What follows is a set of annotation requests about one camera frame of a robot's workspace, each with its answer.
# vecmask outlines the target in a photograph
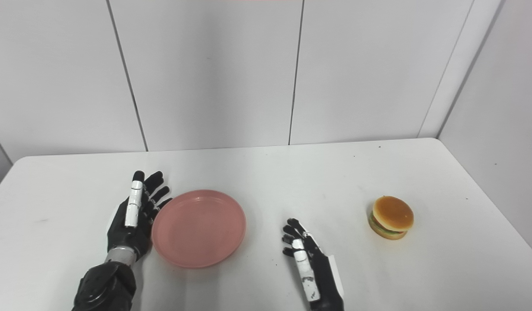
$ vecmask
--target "robotic hand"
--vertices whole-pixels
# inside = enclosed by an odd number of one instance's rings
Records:
[[[343,286],[333,256],[326,256],[314,238],[290,218],[283,227],[283,254],[295,258],[306,299],[312,311],[344,311]]]
[[[161,198],[170,191],[162,187],[163,173],[158,171],[145,181],[136,171],[128,199],[120,203],[108,229],[108,255],[103,264],[88,270],[80,281],[73,311],[129,311],[136,292],[132,265],[151,247],[151,227],[161,208],[171,200]]]

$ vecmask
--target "toy hamburger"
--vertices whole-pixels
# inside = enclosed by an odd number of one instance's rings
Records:
[[[412,228],[414,213],[401,199],[383,196],[375,201],[368,221],[375,233],[389,240],[398,240]]]

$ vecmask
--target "pink plate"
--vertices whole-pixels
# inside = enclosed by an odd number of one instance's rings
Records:
[[[196,190],[172,199],[153,224],[157,252],[176,266],[204,268],[230,256],[245,235],[245,214],[229,195]]]

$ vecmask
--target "white table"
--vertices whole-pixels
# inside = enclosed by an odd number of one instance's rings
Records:
[[[419,139],[23,158],[0,185],[0,311],[70,310],[137,169],[161,169],[172,195],[231,195],[248,229],[211,268],[150,252],[134,268],[134,311],[305,310],[281,252],[288,217],[336,256],[347,311],[532,310],[532,250],[438,140]],[[414,209],[402,240],[368,226],[382,195]]]

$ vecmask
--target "bottom bun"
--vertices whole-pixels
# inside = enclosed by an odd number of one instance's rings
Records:
[[[383,238],[388,238],[389,240],[399,240],[403,238],[407,232],[402,232],[400,234],[388,234],[378,228],[378,226],[371,220],[371,217],[368,217],[368,223],[370,224],[371,230],[373,230],[375,233],[381,235]]]

